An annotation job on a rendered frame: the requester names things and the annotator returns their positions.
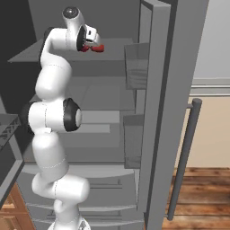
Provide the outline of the grey freezer drawer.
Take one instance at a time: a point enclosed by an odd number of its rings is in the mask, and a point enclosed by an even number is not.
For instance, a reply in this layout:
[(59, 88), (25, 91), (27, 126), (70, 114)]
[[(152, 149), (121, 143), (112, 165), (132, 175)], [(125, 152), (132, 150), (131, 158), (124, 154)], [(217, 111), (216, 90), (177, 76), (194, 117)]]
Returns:
[[(53, 200), (33, 193), (31, 182), (38, 172), (35, 165), (24, 166), (17, 183), (36, 230), (48, 230), (55, 221)], [(79, 209), (92, 230), (144, 230), (133, 170), (122, 165), (70, 165), (69, 172), (90, 182), (89, 197)]]

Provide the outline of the wooden cupboard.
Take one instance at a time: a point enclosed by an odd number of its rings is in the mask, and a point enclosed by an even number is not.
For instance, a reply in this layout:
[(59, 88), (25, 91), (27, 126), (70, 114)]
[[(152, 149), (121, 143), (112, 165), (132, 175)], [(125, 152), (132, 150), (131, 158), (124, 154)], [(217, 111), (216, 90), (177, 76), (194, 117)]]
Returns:
[(0, 230), (36, 230), (17, 183), (0, 209)]

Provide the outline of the red steak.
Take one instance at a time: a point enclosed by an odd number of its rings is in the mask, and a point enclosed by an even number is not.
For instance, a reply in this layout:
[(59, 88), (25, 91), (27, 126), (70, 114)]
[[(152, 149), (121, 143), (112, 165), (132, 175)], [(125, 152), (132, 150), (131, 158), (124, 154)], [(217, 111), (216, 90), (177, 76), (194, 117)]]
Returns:
[(81, 48), (81, 51), (82, 52), (86, 52), (88, 50), (91, 50), (92, 52), (98, 52), (98, 53), (101, 53), (104, 51), (104, 46), (103, 45), (100, 45), (100, 46), (97, 46), (97, 47), (93, 47), (93, 46), (83, 46)]

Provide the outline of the dark grey fridge door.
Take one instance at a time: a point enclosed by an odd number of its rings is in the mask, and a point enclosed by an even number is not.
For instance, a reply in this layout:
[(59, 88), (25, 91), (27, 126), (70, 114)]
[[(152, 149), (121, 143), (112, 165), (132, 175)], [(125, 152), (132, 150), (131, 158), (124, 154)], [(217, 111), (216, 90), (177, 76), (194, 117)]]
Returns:
[(29, 0), (0, 0), (0, 207), (13, 187), (32, 134), (18, 115), (34, 96), (40, 71)]

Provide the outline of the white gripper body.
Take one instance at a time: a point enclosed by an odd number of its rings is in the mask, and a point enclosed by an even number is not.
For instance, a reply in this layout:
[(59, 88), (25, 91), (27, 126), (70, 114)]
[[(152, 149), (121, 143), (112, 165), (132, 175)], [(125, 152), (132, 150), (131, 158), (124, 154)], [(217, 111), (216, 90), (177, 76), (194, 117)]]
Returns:
[(101, 45), (101, 37), (97, 31), (93, 32), (92, 38), (93, 38), (93, 45), (94, 46), (100, 46)]

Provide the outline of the grey fridge shelf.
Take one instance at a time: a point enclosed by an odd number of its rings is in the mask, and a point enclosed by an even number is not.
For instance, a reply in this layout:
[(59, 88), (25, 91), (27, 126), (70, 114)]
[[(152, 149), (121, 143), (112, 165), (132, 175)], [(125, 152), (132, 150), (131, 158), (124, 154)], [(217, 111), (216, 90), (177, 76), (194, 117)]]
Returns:
[(133, 111), (134, 95), (119, 76), (73, 77), (66, 89), (83, 111)]
[[(40, 48), (43, 40), (29, 46), (27, 49), (9, 59), (13, 62), (38, 62)], [(52, 53), (65, 58), (68, 61), (92, 61), (92, 60), (123, 60), (124, 47), (132, 44), (129, 38), (111, 38), (103, 39), (104, 51), (101, 53), (88, 50), (87, 52), (78, 52), (73, 50), (52, 50)]]

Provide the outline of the clear fridge door bin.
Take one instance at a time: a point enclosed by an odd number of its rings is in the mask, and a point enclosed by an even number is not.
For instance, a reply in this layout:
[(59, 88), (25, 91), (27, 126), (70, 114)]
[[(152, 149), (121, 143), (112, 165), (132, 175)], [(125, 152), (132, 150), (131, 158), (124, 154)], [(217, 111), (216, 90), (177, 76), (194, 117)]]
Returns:
[(148, 72), (149, 44), (134, 43), (124, 47), (126, 86), (129, 90), (145, 90)]
[(139, 169), (141, 163), (144, 115), (126, 115), (123, 117), (124, 158), (126, 169)]

